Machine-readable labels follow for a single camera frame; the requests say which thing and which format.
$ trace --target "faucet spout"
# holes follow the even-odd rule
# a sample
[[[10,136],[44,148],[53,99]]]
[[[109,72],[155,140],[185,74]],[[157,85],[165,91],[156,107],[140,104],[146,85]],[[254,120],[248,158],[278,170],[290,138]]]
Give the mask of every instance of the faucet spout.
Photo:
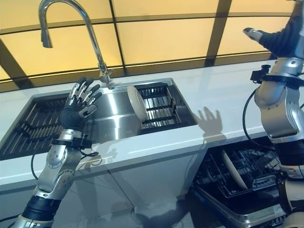
[[[108,88],[110,88],[110,87],[112,88],[113,83],[111,82],[111,78],[110,78],[112,71],[108,70],[108,68],[103,60],[94,30],[93,30],[91,20],[90,20],[88,14],[86,13],[85,9],[81,5],[79,5],[79,3],[76,2],[75,0],[42,0],[42,2],[39,5],[39,21],[40,21],[40,27],[41,27],[41,41],[42,41],[43,46],[45,48],[53,47],[50,36],[49,36],[49,32],[48,32],[48,23],[47,23],[46,14],[47,14],[47,10],[48,10],[49,6],[55,2],[62,2],[62,3],[66,3],[70,6],[72,6],[82,16],[83,20],[85,21],[85,25],[88,30],[88,33],[89,33],[90,39],[92,41],[96,57],[97,57],[98,68],[100,71],[100,76],[99,76],[100,80],[102,82],[105,82],[107,84]]]

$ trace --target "dish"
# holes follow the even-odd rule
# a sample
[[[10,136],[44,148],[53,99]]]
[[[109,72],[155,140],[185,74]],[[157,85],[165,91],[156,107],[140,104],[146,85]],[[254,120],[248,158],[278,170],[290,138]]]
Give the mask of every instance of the dish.
[[[141,122],[145,122],[148,116],[141,94],[134,86],[131,85],[127,87],[127,93],[135,114]]]
[[[248,187],[244,183],[244,181],[243,181],[242,177],[240,176],[240,174],[238,173],[236,167],[234,166],[234,164],[232,163],[232,161],[230,160],[230,158],[228,157],[228,155],[226,154],[226,152],[224,150],[222,151],[222,158],[223,158],[223,162],[224,162],[225,166],[227,167],[232,179],[237,183],[237,185],[240,188],[247,190]]]

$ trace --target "dish drying rack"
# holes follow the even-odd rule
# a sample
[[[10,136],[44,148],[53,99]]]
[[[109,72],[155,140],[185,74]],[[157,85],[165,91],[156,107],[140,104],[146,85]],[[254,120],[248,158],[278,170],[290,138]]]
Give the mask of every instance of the dish drying rack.
[[[60,114],[67,96],[37,101],[25,111],[23,118],[8,136],[0,150],[0,160],[48,152],[50,142],[57,138],[63,128]]]
[[[276,167],[279,160],[272,151],[263,152],[255,149],[225,151],[247,186],[240,188],[232,179],[220,154],[208,153],[201,165],[204,173],[199,173],[196,182],[204,185],[206,182],[216,183],[218,189],[226,198],[232,198],[252,191],[262,190],[276,185]]]
[[[166,83],[134,86],[143,98],[148,118],[142,123],[140,134],[149,131],[163,131],[172,126],[181,127],[181,119],[176,112],[176,104]]]

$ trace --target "white countertop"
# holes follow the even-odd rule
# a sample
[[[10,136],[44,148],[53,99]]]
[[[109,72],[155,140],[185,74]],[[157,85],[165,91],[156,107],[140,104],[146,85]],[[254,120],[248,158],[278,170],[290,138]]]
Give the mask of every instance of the white countertop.
[[[247,98],[258,87],[258,84],[252,83],[249,79],[252,70],[259,70],[263,64],[273,65],[274,61],[115,78],[115,83],[172,78],[199,124],[95,144],[93,151],[98,151],[103,158],[101,164],[95,166],[95,170],[123,167],[244,139],[242,111]],[[0,139],[32,95],[69,90],[73,84],[1,93]],[[214,119],[206,115],[205,107],[212,112]],[[260,121],[260,111],[253,101],[248,106],[246,122],[249,134],[265,134]],[[0,161],[0,186],[33,180],[30,159],[31,156],[27,156]],[[34,170],[37,175],[43,170],[45,159],[46,153],[35,156]],[[83,159],[77,169],[99,163],[96,160],[86,164],[89,159]]]

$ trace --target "sink basin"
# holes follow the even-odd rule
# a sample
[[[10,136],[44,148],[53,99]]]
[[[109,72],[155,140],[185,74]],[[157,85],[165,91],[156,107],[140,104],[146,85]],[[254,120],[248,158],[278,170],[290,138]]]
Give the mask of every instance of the sink basin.
[[[141,123],[132,109],[127,86],[135,86],[143,97],[148,120]],[[121,84],[100,88],[97,111],[88,117],[84,133],[93,143],[133,137],[195,125],[185,101],[172,79]],[[0,142],[0,160],[47,152],[52,135],[60,132],[60,112],[68,93],[35,95]]]

